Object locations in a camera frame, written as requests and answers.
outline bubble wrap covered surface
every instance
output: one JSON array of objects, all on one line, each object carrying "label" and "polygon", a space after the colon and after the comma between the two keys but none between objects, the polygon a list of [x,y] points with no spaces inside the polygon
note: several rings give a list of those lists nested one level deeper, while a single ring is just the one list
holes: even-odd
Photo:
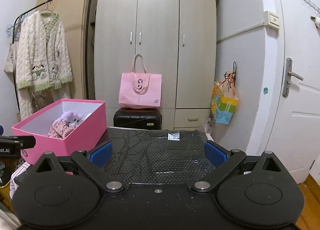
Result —
[{"label": "bubble wrap covered surface", "polygon": [[125,185],[191,185],[214,169],[204,156],[205,133],[179,131],[180,141],[171,141],[170,132],[108,128],[99,143],[111,141],[113,152],[103,170]]}]

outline black suitcase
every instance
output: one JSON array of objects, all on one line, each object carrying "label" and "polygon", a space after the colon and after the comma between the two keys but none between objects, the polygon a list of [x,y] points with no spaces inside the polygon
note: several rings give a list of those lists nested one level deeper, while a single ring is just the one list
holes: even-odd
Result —
[{"label": "black suitcase", "polygon": [[131,109],[120,108],[113,117],[113,126],[161,130],[162,115],[156,108]]}]

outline pink tote bag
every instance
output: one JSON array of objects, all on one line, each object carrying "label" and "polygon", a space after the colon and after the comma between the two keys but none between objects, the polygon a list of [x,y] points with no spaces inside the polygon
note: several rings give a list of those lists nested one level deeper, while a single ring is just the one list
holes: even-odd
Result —
[{"label": "pink tote bag", "polygon": [[144,73],[136,73],[137,54],[133,59],[132,72],[122,73],[119,91],[119,105],[121,107],[142,109],[158,108],[161,101],[161,74],[147,73],[144,63]]}]

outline orange floor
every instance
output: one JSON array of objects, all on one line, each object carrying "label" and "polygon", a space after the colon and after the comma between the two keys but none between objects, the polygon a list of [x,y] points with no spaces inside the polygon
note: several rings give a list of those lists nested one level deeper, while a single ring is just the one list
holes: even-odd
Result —
[{"label": "orange floor", "polygon": [[301,230],[320,230],[320,187],[310,175],[299,187],[305,204],[296,225]]}]

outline black metal rack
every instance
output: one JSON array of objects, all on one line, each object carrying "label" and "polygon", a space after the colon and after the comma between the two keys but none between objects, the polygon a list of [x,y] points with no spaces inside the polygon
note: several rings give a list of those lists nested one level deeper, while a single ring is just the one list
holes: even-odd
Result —
[{"label": "black metal rack", "polygon": [[[25,15],[26,13],[31,12],[32,10],[47,4],[49,2],[52,2],[54,0],[47,0],[45,2],[43,2],[42,4],[38,4],[37,6],[29,9],[28,11],[24,12],[21,14],[21,16]],[[89,29],[89,15],[90,15],[90,8],[91,8],[91,0],[89,0],[88,2],[88,8],[87,8],[87,20],[86,20],[86,24],[85,24],[85,43],[84,43],[84,72],[85,72],[85,89],[86,89],[86,98],[89,99],[89,91],[88,91],[88,29]],[[13,26],[13,36],[12,36],[12,43],[14,43],[14,28],[15,25],[18,21],[19,17],[16,18],[15,22],[14,22],[14,26]],[[17,85],[16,85],[16,79],[15,79],[15,74],[13,74],[13,80],[14,80],[14,90],[16,93],[16,99],[17,99],[17,105],[18,105],[18,109],[20,111],[20,106],[19,106],[19,100],[18,100],[18,91],[17,91]]]}]

